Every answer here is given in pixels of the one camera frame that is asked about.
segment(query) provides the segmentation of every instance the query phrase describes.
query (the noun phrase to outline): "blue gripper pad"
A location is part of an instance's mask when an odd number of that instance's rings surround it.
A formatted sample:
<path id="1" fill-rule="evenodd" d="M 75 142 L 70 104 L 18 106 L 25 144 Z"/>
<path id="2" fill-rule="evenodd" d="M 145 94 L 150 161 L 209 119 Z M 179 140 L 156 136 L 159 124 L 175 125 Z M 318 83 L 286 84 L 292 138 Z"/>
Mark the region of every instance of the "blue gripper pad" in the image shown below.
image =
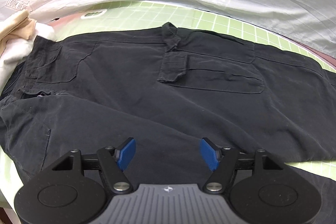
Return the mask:
<path id="1" fill-rule="evenodd" d="M 131 162 L 135 154 L 135 140 L 130 140 L 121 150 L 119 154 L 119 159 L 117 160 L 117 165 L 121 171 L 126 170 L 127 166 Z"/>
<path id="2" fill-rule="evenodd" d="M 200 151 L 209 169 L 215 171 L 219 165 L 216 151 L 204 139 L 201 140 Z"/>

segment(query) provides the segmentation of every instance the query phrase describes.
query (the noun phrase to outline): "pocket flap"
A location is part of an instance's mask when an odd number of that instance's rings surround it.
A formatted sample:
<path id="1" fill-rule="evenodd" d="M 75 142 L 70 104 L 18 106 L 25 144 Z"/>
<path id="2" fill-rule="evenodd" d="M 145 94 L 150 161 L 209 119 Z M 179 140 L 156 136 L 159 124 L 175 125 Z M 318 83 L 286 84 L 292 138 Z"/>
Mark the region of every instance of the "pocket flap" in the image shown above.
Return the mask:
<path id="1" fill-rule="evenodd" d="M 185 75 L 187 67 L 186 52 L 166 52 L 159 73 L 159 82 L 175 82 Z"/>

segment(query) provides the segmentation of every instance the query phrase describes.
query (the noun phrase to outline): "belt loop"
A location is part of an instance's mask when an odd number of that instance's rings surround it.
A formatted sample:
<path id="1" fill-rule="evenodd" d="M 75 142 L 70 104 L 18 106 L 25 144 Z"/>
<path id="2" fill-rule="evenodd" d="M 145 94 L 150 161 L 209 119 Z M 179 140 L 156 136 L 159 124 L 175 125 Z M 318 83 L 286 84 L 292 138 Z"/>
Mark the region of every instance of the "belt loop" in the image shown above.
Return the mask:
<path id="1" fill-rule="evenodd" d="M 177 28 L 170 22 L 167 22 L 162 26 L 162 37 L 168 47 L 166 52 L 174 50 L 177 47 L 177 44 L 181 41 L 181 37 L 177 35 Z"/>

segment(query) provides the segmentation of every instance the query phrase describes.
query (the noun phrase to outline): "cargo pocket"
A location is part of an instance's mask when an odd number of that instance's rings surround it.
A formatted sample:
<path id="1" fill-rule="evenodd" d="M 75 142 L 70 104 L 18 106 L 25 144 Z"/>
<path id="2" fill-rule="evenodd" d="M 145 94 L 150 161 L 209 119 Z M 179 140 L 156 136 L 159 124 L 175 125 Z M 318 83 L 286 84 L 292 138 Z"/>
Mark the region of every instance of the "cargo pocket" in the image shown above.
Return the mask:
<path id="1" fill-rule="evenodd" d="M 261 93 L 263 78 L 253 65 L 207 55 L 166 52 L 157 80 L 181 88 Z"/>
<path id="2" fill-rule="evenodd" d="M 57 45 L 48 52 L 45 65 L 37 68 L 37 82 L 63 83 L 70 82 L 77 75 L 78 65 L 88 57 L 96 42 L 72 42 Z"/>
<path id="3" fill-rule="evenodd" d="M 0 144 L 28 174 L 41 171 L 50 129 L 30 113 L 10 103 L 0 111 Z"/>

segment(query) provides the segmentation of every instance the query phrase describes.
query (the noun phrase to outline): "green grid mat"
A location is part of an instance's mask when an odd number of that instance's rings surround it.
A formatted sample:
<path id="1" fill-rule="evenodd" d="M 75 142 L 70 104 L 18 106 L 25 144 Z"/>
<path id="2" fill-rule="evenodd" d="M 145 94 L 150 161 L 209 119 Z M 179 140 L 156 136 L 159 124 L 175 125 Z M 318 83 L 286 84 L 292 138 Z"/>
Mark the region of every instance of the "green grid mat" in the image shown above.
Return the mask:
<path id="1" fill-rule="evenodd" d="M 323 69 L 336 72 L 332 66 L 309 50 L 265 29 L 211 12 L 150 1 L 117 1 L 94 5 L 68 24 L 56 29 L 56 35 L 60 41 L 81 33 L 156 28 L 166 22 L 171 22 L 177 27 L 229 34 L 296 52 L 316 60 Z M 336 180 L 336 161 L 299 162 L 289 165 Z"/>

